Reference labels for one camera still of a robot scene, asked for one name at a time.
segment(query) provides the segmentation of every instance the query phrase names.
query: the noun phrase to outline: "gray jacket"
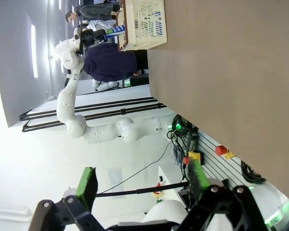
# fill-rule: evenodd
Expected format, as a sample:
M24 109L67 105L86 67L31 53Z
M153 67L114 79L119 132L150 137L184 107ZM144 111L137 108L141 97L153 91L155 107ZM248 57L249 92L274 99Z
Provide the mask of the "gray jacket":
M114 4L102 3L95 5L80 5L76 7L75 13L91 20L111 20Z

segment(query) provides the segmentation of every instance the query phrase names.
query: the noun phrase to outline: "white robotic arm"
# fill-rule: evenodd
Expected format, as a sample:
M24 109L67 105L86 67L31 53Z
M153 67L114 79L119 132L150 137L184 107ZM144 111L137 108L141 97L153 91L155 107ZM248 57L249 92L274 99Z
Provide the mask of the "white robotic arm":
M63 66L71 73L67 74L69 82L59 93L57 100L57 117L59 121L66 124L68 136L72 138L83 136L90 143L112 141L119 136L126 142L135 142L150 134L163 133L166 136L168 125L172 124L174 114L144 119L137 124L130 118L122 118L114 123L95 127L89 127L84 116L75 115L77 84L79 74L84 66L84 59L78 54L79 50L82 50L83 44L80 33L79 29L76 28L73 38L59 43L55 48Z

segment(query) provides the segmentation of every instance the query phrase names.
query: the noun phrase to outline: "plastic basket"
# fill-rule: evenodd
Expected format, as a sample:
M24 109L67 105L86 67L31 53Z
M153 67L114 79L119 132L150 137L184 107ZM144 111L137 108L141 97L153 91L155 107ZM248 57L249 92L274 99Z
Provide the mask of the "plastic basket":
M120 51L148 50L167 42L164 0L123 0L117 14L125 34L118 36Z

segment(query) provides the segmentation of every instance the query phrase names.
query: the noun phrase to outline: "man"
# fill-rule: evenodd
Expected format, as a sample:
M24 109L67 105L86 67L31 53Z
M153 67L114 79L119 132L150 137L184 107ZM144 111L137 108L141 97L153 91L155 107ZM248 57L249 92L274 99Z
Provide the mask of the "man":
M115 20L91 20L89 21L89 25L87 26L88 29L91 29L93 31L97 30L107 30L110 28L113 28L115 25L116 21Z
M66 13L66 21L77 20L80 16L84 16L90 20L112 20L116 18L117 11L119 10L120 6L112 3L80 5L76 7L75 12L69 11Z
M138 76L141 69L148 69L146 50L118 51L117 44L109 43L89 49L83 67L88 75L102 82Z

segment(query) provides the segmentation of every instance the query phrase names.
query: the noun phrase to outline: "brown tabletop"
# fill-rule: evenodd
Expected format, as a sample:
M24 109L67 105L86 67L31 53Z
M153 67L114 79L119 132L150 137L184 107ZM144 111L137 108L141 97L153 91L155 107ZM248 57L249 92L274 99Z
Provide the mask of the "brown tabletop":
M289 197L289 0L165 0L153 97Z

